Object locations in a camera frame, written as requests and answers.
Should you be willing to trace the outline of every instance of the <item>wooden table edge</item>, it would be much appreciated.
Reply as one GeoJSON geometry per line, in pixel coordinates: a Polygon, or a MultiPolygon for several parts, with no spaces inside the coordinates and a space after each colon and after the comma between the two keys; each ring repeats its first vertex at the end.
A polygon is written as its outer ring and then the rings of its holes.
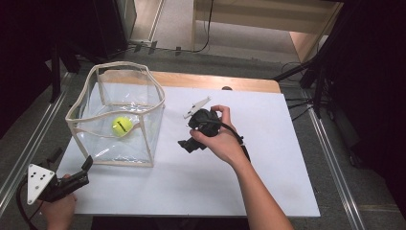
{"type": "Polygon", "coordinates": [[[221,89],[229,86],[236,91],[281,93],[275,80],[246,79],[214,75],[196,75],[151,71],[162,86],[221,89]]]}

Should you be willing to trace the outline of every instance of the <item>forearm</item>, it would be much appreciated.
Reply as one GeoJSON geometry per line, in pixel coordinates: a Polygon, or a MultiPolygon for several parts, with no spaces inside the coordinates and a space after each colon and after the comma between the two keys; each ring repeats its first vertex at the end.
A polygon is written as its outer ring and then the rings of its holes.
{"type": "Polygon", "coordinates": [[[253,230],[293,229],[251,163],[239,157],[231,165],[237,174],[250,228],[253,230]]]}

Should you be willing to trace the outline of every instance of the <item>person's arm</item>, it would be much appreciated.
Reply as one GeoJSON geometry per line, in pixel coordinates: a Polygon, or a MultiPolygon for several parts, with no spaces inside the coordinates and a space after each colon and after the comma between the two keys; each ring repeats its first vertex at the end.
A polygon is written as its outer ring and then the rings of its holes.
{"type": "Polygon", "coordinates": [[[74,194],[69,194],[66,197],[52,203],[39,200],[39,203],[43,202],[39,210],[47,220],[47,229],[69,229],[74,217],[76,201],[77,198],[74,194]]]}
{"type": "MultiPolygon", "coordinates": [[[[223,105],[212,107],[222,113],[221,122],[232,127],[230,108],[223,105]]],[[[250,229],[293,229],[289,219],[268,192],[233,133],[222,127],[215,137],[207,137],[191,130],[194,140],[206,145],[236,172],[250,229]]]]}

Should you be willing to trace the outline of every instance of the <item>human hand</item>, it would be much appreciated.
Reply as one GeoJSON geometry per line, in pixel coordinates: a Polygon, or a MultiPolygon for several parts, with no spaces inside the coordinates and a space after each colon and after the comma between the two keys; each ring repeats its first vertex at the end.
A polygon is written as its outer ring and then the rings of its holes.
{"type": "Polygon", "coordinates": [[[75,213],[77,200],[74,194],[69,194],[52,203],[39,200],[39,203],[43,202],[39,210],[47,220],[47,229],[69,229],[75,213]]]}
{"type": "MultiPolygon", "coordinates": [[[[231,127],[234,131],[236,128],[231,123],[230,108],[224,105],[212,106],[211,110],[221,112],[221,122],[231,127]]],[[[246,158],[233,132],[225,127],[221,127],[218,134],[214,137],[208,137],[198,130],[191,130],[191,136],[194,140],[207,146],[218,158],[229,163],[233,163],[242,156],[246,158]]]]}

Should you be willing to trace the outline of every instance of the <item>person's right hand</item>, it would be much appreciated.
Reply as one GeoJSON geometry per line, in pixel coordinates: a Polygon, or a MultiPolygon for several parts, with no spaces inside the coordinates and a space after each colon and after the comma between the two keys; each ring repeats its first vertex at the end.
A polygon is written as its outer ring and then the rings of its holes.
{"type": "MultiPolygon", "coordinates": [[[[211,110],[221,112],[221,122],[236,131],[231,123],[229,107],[224,105],[215,105],[212,106],[211,110]]],[[[229,163],[230,165],[232,165],[233,162],[239,159],[241,156],[246,158],[233,132],[223,126],[220,128],[218,134],[214,137],[207,137],[200,131],[194,129],[191,130],[191,136],[194,140],[207,146],[216,156],[218,156],[218,158],[229,163]]]]}

